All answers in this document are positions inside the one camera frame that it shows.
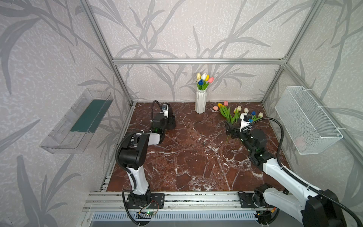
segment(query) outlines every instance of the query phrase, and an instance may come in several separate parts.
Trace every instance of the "wall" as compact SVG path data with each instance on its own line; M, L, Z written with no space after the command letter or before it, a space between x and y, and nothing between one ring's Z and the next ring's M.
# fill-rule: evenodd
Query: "wall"
M313 0L90 0L113 58L282 58ZM260 101L276 65L118 65L135 100Z
M0 226L75 226L128 110L78 1L0 1ZM114 101L83 154L42 140L84 89Z
M355 139L363 144L362 60L363 1L326 1L289 64L330 108ZM295 86L288 73L265 103L269 116L286 86ZM330 189L363 220L363 168L339 141L320 154L300 155L289 136L284 151L290 167L305 180ZM346 215L349 226L355 221Z

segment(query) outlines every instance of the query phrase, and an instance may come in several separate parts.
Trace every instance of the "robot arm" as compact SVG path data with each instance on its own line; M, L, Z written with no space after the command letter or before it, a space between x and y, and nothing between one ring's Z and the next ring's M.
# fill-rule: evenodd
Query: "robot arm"
M263 185L255 190L256 199L281 209L305 227L346 227L342 209L337 206L338 202L333 203L323 198L321 193L335 201L338 201L338 197L330 190L321 191L282 166L265 150L265 133L261 129L251 130L250 117L248 114L241 115L241 119L238 120L241 127L234 127L225 122L227 135L231 134L232 138L238 138L248 150L251 163L277 180L294 196L281 193L270 185Z
M165 130L176 127L175 114L170 104L160 105L155 100L152 107L154 103L157 103L160 107L160 113L154 117L151 108L152 125L150 131L140 131L125 136L116 152L116 161L127 172L133 188L127 200L138 207L145 207L151 202L150 186L144 171L147 147L162 143Z

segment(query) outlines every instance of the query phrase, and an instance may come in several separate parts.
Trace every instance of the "white tulip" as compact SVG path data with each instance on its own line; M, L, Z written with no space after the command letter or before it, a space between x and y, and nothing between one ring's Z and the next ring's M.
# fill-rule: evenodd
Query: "white tulip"
M202 80L206 80L206 78L207 78L207 74L206 73L203 73L201 79Z

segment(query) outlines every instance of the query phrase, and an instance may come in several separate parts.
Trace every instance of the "green mat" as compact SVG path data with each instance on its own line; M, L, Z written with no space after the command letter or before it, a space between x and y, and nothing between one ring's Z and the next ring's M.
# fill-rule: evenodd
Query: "green mat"
M113 100L92 100L70 131L94 133Z

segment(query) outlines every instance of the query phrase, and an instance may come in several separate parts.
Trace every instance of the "white vase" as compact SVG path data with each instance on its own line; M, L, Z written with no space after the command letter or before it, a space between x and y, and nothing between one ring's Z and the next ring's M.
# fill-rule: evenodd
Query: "white vase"
M205 103L207 102L207 90L197 90L195 95L195 111L199 114L204 113Z

